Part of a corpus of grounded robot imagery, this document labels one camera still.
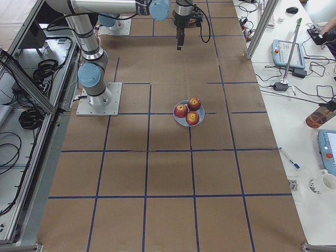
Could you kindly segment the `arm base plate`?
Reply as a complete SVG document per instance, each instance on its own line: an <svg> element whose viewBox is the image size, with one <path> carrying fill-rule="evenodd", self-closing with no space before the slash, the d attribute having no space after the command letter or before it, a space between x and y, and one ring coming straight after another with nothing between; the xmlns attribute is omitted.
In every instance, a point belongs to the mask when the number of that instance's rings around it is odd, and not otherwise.
<svg viewBox="0 0 336 252"><path fill-rule="evenodd" d="M98 35L129 36L131 30L131 19L114 20L111 18L99 19L100 28Z"/></svg>
<svg viewBox="0 0 336 252"><path fill-rule="evenodd" d="M82 90L76 115L78 116L117 116L119 114L121 82L106 83L106 89L100 96L90 96Z"/></svg>

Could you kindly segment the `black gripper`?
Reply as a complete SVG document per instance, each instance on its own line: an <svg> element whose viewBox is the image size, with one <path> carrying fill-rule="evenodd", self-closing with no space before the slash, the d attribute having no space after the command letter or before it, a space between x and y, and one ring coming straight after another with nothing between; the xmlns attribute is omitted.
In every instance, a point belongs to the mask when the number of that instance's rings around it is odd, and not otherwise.
<svg viewBox="0 0 336 252"><path fill-rule="evenodd" d="M184 45L185 32L183 28L195 28L200 27L203 21L203 15L200 13L191 13L186 16L173 13L174 25L176 29L177 50L182 50Z"/></svg>

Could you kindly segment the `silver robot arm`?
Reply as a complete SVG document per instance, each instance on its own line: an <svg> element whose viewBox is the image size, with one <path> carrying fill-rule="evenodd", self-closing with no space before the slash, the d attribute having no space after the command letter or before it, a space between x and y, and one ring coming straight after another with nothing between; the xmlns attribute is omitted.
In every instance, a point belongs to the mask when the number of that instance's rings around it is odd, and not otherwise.
<svg viewBox="0 0 336 252"><path fill-rule="evenodd" d="M111 99L111 91L104 83L103 77L108 62L107 53L100 47L93 31L89 14L138 14L152 16L155 20L168 18L171 10L170 1L47 1L48 5L64 18L72 29L77 41L82 46L82 55L87 61L78 70L78 79L87 94L92 106L107 105Z"/></svg>
<svg viewBox="0 0 336 252"><path fill-rule="evenodd" d="M168 18L171 12L171 1L107 1L107 6L97 13L151 16L157 21ZM185 29L189 26L190 19L195 19L198 27L205 17L203 11L193 4L193 1L176 1L174 7L174 25L176 27L177 50L181 50L185 40Z"/></svg>

